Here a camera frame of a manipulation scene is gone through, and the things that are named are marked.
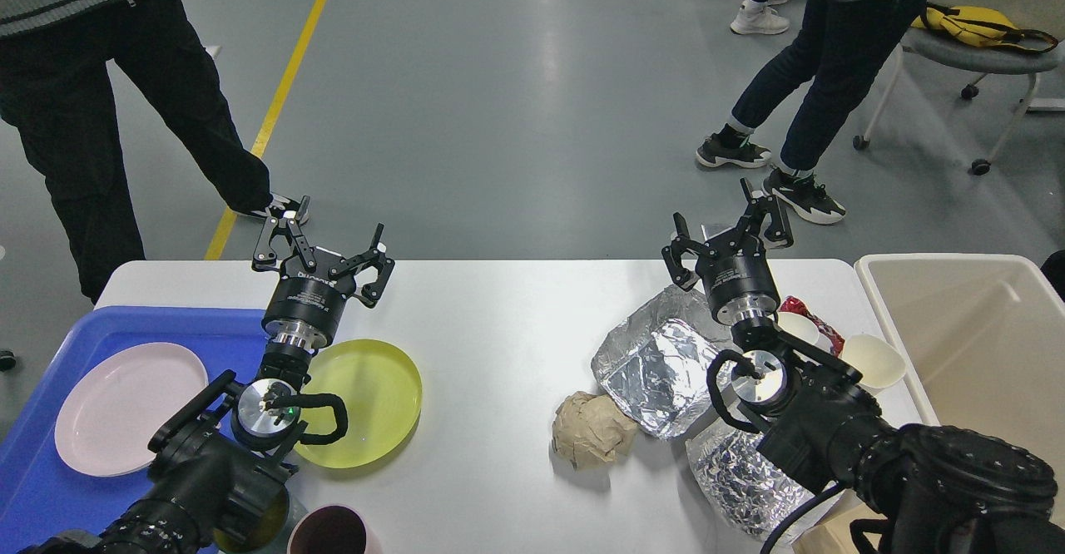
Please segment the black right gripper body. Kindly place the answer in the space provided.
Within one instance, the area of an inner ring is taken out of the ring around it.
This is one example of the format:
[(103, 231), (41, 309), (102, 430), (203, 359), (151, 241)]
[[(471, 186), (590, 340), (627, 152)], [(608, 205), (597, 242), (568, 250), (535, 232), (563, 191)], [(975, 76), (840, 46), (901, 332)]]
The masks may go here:
[(718, 233), (705, 245), (715, 255), (700, 277), (714, 320), (732, 326), (741, 319), (775, 315), (782, 299), (761, 239), (748, 233)]

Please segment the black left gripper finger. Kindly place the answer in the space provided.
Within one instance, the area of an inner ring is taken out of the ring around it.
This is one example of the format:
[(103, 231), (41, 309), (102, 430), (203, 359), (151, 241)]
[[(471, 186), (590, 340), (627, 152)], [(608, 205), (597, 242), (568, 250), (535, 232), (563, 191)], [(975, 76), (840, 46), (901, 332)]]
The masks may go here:
[[(345, 297), (354, 297), (366, 308), (375, 308), (377, 303), (383, 297), (384, 290), (389, 282), (395, 260), (387, 255), (387, 247), (383, 243), (384, 224), (376, 225), (373, 239), (370, 240), (370, 247), (354, 257), (341, 257), (339, 261), (329, 267), (329, 278), (335, 281), (335, 289)], [(358, 274), (372, 268), (376, 272), (373, 281), (359, 284)]]
[[(284, 196), (271, 197), (271, 203), (262, 210), (255, 210), (252, 216), (263, 219), (263, 227), (256, 240), (252, 252), (255, 272), (274, 270), (281, 272), (285, 260), (297, 257), (304, 270), (312, 270), (312, 247), (304, 237), (304, 223), (309, 218), (310, 198), (304, 196), (300, 202)], [(278, 256), (274, 240), (285, 240), (290, 254), (285, 259)]]

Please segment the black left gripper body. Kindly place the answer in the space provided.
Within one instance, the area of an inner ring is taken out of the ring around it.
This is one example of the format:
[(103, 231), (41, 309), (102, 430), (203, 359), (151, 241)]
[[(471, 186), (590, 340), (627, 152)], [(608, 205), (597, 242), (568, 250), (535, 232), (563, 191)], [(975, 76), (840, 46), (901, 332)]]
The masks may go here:
[(335, 330), (347, 300), (356, 294), (356, 274), (361, 267), (345, 268), (350, 260), (342, 255), (313, 247), (322, 265), (306, 270), (298, 255), (285, 261), (261, 258), (263, 272), (279, 273), (262, 319), (271, 342), (301, 349), (323, 349), (334, 342)]

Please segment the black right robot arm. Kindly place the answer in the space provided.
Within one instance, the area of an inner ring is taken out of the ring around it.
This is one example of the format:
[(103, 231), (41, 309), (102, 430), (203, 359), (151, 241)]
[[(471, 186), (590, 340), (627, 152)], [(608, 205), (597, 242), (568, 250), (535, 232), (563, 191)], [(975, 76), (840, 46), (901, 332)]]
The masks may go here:
[(892, 428), (862, 373), (776, 322), (782, 304), (765, 257), (794, 240), (786, 210), (742, 180), (746, 212), (700, 242), (674, 213), (662, 250), (675, 286), (702, 284), (733, 349), (706, 372), (711, 405), (731, 428), (760, 435), (757, 451), (812, 499), (769, 535), (769, 553), (800, 517), (853, 491), (874, 519), (850, 524), (859, 553), (1061, 553), (1051, 520), (1051, 467), (996, 437), (910, 423)]

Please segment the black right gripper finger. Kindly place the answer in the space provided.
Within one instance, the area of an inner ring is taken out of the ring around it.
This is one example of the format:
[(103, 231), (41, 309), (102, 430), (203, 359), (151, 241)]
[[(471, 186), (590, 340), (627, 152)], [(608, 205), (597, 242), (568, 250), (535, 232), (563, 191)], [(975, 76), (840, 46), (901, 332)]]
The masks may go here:
[(794, 244), (787, 206), (741, 178), (746, 212), (731, 229), (731, 250), (787, 250)]
[(708, 246), (703, 242), (697, 242), (690, 235), (687, 219), (681, 213), (672, 216), (676, 235), (665, 247), (662, 247), (662, 258), (666, 268), (669, 270), (673, 284), (682, 291), (689, 292), (697, 286), (697, 280), (702, 278), (702, 272), (688, 268), (682, 263), (683, 255), (695, 255), (697, 265), (699, 261), (708, 257)]

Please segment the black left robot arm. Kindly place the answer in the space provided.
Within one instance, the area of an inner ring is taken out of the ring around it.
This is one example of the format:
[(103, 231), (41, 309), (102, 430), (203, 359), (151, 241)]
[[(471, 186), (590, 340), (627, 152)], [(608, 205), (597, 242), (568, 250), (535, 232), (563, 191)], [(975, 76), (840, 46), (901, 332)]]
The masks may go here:
[(383, 224), (351, 257), (310, 244), (309, 205), (304, 197), (296, 210), (267, 213), (256, 240), (251, 267), (279, 278), (261, 322), (269, 338), (255, 378), (240, 382), (228, 369), (155, 430), (147, 444), (155, 456), (151, 489), (106, 529), (65, 529), (27, 553), (197, 553), (217, 532), (247, 542), (297, 473), (290, 452), (346, 436), (341, 396), (305, 392), (309, 366), (334, 342), (346, 304), (376, 307), (395, 262)]

